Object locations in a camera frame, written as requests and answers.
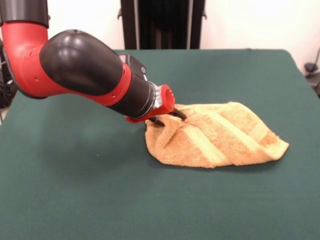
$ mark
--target green table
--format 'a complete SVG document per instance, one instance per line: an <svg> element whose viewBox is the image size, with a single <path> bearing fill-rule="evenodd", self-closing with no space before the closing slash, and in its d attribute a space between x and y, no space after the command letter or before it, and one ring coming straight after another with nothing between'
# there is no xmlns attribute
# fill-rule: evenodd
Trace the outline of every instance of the green table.
<svg viewBox="0 0 320 240"><path fill-rule="evenodd" d="M178 103L245 104L287 153L211 170L162 165L143 123L76 95L18 94L0 127L0 239L319 239L320 102L286 51L130 52Z"/></svg>

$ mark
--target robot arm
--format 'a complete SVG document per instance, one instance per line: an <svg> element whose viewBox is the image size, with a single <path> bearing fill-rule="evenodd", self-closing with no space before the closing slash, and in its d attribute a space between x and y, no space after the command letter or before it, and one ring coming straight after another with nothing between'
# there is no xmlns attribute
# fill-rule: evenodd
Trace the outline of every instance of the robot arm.
<svg viewBox="0 0 320 240"><path fill-rule="evenodd" d="M4 55L24 95L43 99L76 94L124 115L131 123L158 115L185 119L176 110L168 85L147 80L146 67L129 54L117 55L102 41L80 30L48 39L47 0L0 0Z"/></svg>

